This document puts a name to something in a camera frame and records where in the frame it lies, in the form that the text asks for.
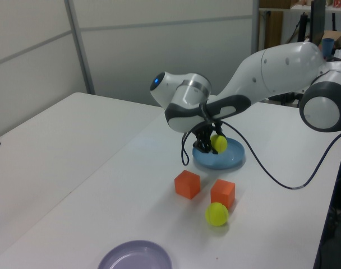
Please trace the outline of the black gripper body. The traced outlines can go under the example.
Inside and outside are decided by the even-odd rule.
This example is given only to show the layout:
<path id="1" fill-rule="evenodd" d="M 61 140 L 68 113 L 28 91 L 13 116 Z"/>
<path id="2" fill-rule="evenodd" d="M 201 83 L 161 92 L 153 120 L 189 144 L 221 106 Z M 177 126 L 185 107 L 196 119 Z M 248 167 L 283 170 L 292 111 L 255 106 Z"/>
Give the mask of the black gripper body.
<path id="1" fill-rule="evenodd" d="M 214 127 L 215 127 L 216 124 L 221 124 L 222 125 L 222 121 L 216 121 L 216 122 L 213 122 L 213 123 L 202 124 L 197 131 L 198 131 L 198 133 L 212 134 L 213 132 L 215 132 Z"/>

